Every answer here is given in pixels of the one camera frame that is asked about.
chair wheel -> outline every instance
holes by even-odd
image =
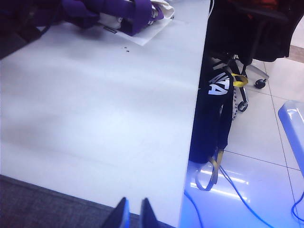
[[[255,87],[258,89],[262,89],[266,86],[266,79],[259,79],[256,81]]]
[[[248,108],[248,103],[244,103],[244,101],[242,101],[241,103],[238,104],[237,109],[243,113],[246,111],[246,109]]]

white desk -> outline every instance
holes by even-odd
[[[1,174],[137,214],[148,197],[178,226],[209,0],[174,6],[144,47],[63,24],[5,58]]]

white tile floor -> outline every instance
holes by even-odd
[[[303,43],[304,47],[304,39],[298,39],[300,33],[304,30],[297,32],[293,44]],[[304,223],[291,215],[292,205],[304,191],[304,178],[277,115],[287,100],[304,102],[304,64],[286,58],[254,64],[270,79],[265,88],[257,90],[253,84],[260,77],[247,71],[250,105],[232,124],[222,166],[235,178],[246,202],[273,227],[304,228]],[[189,163],[186,190],[199,207],[204,228],[267,227],[248,211],[223,176],[205,192],[195,188],[194,174]],[[201,181],[206,180],[206,174],[200,175]],[[297,213],[304,218],[304,201],[297,206]],[[180,228],[199,227],[196,211],[184,197]]]

blue cable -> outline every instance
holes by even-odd
[[[204,228],[202,219],[201,219],[201,217],[200,217],[199,209],[198,209],[196,203],[194,202],[194,200],[192,199],[192,197],[189,195],[189,193],[188,193],[186,190],[184,191],[184,194],[185,194],[185,196],[190,200],[190,202],[193,204],[193,206],[194,206],[194,208],[195,208],[195,210],[196,210],[196,213],[197,213],[197,215],[198,215],[198,217],[199,217],[200,228]]]
[[[298,216],[295,214],[295,207],[296,207],[297,204],[299,204],[299,203],[303,200],[303,198],[304,198],[304,192],[303,192],[301,198],[300,198],[300,199],[293,205],[293,207],[291,208],[291,212],[293,213],[293,215],[294,215],[298,220],[300,220],[300,221],[302,221],[302,222],[304,222],[304,219],[298,217]]]
[[[259,219],[261,222],[263,222],[265,225],[267,225],[270,228],[274,228],[273,226],[271,226],[269,223],[265,222],[261,217],[259,217],[253,210],[252,208],[246,203],[246,201],[243,199],[242,195],[239,193],[239,191],[237,190],[235,184],[233,183],[233,181],[231,180],[231,178],[228,176],[228,174],[226,173],[226,171],[223,169],[222,166],[219,167],[219,170],[222,172],[222,174],[224,175],[224,177],[228,180],[228,182],[231,184],[231,186],[234,188],[234,190],[237,192],[238,196],[240,197],[240,199],[242,200],[243,204],[248,208],[248,210],[257,218]]]

tile grout line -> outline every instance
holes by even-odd
[[[254,158],[254,157],[250,157],[250,156],[247,156],[247,155],[243,155],[243,154],[240,154],[240,153],[235,153],[235,152],[232,152],[232,151],[228,151],[225,149],[226,152],[229,152],[229,153],[234,153],[234,154],[237,154],[237,155],[240,155],[240,156],[244,156],[244,157],[247,157],[247,158],[252,158],[252,159],[255,159],[255,160],[258,160],[258,161],[261,161],[261,162],[266,162],[266,163],[270,163],[270,164],[273,164],[273,165],[278,165],[278,166],[282,166],[284,168],[288,168],[287,166],[284,166],[284,165],[280,165],[280,164],[277,164],[277,163],[273,163],[273,162],[269,162],[269,161],[265,161],[265,160],[262,160],[262,159],[258,159],[258,158]]]
[[[248,87],[245,87],[245,89],[250,90],[250,91],[254,91],[254,92],[257,92],[257,93],[260,93],[260,94],[265,94],[265,95],[270,96],[270,94],[267,94],[267,93],[264,93],[264,92],[260,92],[260,91],[258,91],[256,89],[252,89],[252,88],[248,88]]]
[[[274,103],[274,100],[273,100],[273,97],[272,97],[272,93],[271,93],[271,88],[270,88],[270,83],[269,83],[269,80],[268,80],[268,87],[269,87],[269,91],[270,91],[270,96],[271,96],[271,101],[272,101],[272,106],[274,108],[274,112],[275,112],[275,120],[276,120],[276,125],[277,125],[277,130],[279,131],[279,135],[280,135],[280,140],[281,140],[281,145],[282,145],[282,149],[283,149],[283,155],[284,155],[284,158],[285,158],[285,163],[286,163],[286,169],[287,169],[287,174],[288,174],[288,178],[289,178],[289,184],[290,184],[290,188],[291,188],[291,193],[293,195],[293,198],[294,198],[294,203],[295,203],[295,195],[294,195],[294,190],[293,190],[293,186],[291,184],[291,179],[290,179],[290,175],[289,175],[289,170],[288,170],[288,166],[287,166],[287,160],[286,160],[286,155],[285,155],[285,151],[284,151],[284,146],[283,146],[283,141],[282,141],[282,136],[281,136],[281,132],[280,132],[280,128],[279,128],[279,123],[278,123],[278,119],[277,119],[277,116],[276,116],[276,109],[275,109],[275,103]],[[295,207],[295,210],[296,210],[296,214],[297,216],[299,216],[298,214],[298,210],[297,208]]]

